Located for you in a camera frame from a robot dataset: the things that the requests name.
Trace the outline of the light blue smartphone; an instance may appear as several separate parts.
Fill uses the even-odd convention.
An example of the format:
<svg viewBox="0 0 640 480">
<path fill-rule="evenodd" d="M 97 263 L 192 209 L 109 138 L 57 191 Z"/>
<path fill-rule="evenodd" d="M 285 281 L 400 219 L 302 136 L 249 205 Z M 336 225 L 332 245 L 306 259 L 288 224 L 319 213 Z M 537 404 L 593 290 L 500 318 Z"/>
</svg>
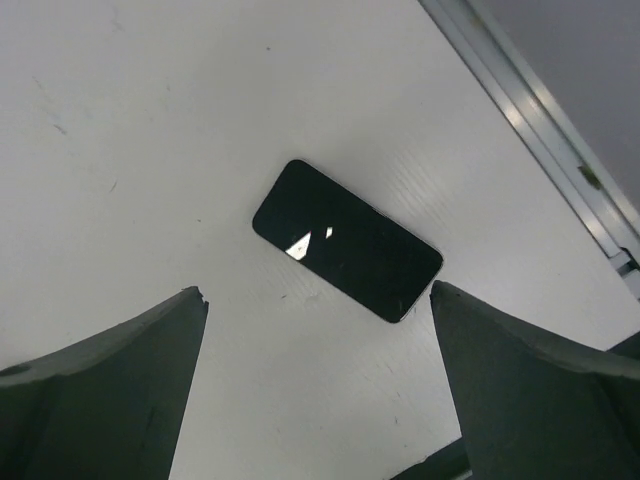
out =
<svg viewBox="0 0 640 480">
<path fill-rule="evenodd" d="M 444 264 L 436 248 L 299 159 L 285 165 L 252 228 L 391 324 L 409 313 Z"/>
</svg>

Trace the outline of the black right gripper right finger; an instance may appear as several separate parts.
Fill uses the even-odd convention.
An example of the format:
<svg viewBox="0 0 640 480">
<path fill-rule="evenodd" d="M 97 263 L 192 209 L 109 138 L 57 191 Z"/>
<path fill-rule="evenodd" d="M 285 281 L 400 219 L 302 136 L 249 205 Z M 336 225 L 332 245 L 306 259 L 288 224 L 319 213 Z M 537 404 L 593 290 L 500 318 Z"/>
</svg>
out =
<svg viewBox="0 0 640 480">
<path fill-rule="evenodd" d="M 430 303 L 476 479 L 636 479 L 639 363 L 442 281 Z"/>
</svg>

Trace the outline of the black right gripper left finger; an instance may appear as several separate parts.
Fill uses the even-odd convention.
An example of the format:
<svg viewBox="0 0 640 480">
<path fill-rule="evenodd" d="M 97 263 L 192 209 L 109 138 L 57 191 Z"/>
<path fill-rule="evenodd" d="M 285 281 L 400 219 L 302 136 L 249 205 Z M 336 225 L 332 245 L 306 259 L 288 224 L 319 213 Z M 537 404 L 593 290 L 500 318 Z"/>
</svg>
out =
<svg viewBox="0 0 640 480">
<path fill-rule="evenodd" d="M 204 336 L 195 286 L 1 372 L 4 479 L 169 477 Z"/>
</svg>

